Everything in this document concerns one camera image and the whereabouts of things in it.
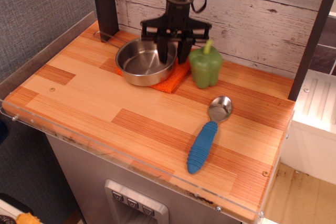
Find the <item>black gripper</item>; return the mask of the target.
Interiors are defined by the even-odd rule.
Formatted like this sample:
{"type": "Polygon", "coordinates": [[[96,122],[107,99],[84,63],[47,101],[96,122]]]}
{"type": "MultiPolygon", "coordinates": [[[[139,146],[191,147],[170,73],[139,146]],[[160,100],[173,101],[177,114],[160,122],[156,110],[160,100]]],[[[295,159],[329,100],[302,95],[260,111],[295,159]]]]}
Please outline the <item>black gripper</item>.
{"type": "Polygon", "coordinates": [[[162,16],[141,21],[141,37],[157,43],[161,63],[167,63],[169,41],[178,41],[178,63],[183,64],[195,42],[209,39],[211,24],[189,17],[193,2],[194,0],[166,0],[162,16]]]}

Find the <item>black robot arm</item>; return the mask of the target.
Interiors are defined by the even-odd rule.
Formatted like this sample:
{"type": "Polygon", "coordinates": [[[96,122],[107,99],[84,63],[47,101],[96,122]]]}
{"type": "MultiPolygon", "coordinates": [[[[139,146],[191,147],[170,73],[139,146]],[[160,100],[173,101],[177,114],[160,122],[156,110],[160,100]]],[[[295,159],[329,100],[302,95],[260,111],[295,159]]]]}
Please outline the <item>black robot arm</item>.
{"type": "Polygon", "coordinates": [[[209,39],[211,24],[189,17],[190,10],[201,13],[206,5],[207,0],[166,0],[162,16],[141,21],[141,38],[156,43],[161,63],[167,62],[170,42],[178,43],[177,58],[182,64],[196,42],[209,39]]]}

